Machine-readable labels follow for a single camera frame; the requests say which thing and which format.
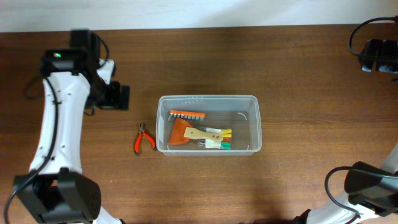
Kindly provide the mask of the orange scraper wooden handle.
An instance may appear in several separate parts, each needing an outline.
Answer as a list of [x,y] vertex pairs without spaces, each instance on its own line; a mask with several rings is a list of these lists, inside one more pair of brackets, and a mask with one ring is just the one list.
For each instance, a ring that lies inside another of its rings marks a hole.
[[184,119],[176,118],[169,137],[169,145],[178,146],[189,142],[189,140],[215,139],[216,136],[215,133],[207,133],[194,128]]

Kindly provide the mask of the orange socket rail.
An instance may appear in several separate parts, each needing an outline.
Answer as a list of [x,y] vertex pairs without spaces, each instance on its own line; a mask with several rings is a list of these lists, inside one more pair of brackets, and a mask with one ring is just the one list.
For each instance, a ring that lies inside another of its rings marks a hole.
[[194,121],[203,121],[206,117],[205,113],[181,110],[170,110],[169,114],[173,118],[181,118]]

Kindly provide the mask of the clear pack coloured plugs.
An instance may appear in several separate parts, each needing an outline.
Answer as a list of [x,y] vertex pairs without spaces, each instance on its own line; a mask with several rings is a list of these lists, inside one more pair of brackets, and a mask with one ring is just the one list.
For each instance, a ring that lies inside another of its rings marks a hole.
[[198,145],[205,149],[231,150],[232,129],[203,128],[207,133],[215,133],[215,139],[199,139]]

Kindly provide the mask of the clear plastic container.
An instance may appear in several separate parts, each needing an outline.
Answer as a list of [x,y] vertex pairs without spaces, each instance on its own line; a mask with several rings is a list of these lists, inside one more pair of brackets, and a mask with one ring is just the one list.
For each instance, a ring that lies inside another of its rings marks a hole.
[[[198,140],[172,146],[176,118],[170,110],[205,113],[203,121],[187,120],[194,128],[232,129],[231,150],[205,149]],[[160,98],[156,122],[157,149],[166,156],[250,156],[262,148],[259,103],[252,95],[166,95]]]

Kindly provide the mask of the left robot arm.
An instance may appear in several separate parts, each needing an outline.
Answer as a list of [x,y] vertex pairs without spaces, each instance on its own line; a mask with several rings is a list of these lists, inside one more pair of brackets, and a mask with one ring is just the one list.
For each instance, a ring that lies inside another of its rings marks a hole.
[[81,168],[86,110],[127,110],[130,88],[114,80],[115,63],[101,58],[105,42],[88,29],[73,30],[67,49],[44,53],[40,73],[44,115],[29,173],[14,179],[19,198],[37,223],[118,223],[101,204],[99,185]]

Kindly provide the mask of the orange handled pliers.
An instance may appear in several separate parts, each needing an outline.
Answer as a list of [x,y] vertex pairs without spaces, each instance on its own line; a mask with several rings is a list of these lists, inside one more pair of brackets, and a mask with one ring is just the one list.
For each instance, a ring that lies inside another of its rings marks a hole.
[[150,142],[153,151],[157,150],[155,139],[147,132],[145,124],[140,123],[137,139],[134,143],[134,153],[137,156],[140,155],[140,146],[143,138],[146,138]]

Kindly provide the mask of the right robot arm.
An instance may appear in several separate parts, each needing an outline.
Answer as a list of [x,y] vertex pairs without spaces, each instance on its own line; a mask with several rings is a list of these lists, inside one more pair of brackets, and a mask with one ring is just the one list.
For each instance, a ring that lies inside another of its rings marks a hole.
[[[397,41],[371,39],[358,60],[362,70],[397,73]],[[330,177],[346,170],[344,191],[334,197]],[[352,166],[336,167],[324,181],[330,202],[318,209],[308,209],[295,217],[294,223],[360,223],[397,213],[397,147],[384,159],[380,168],[358,161]]]

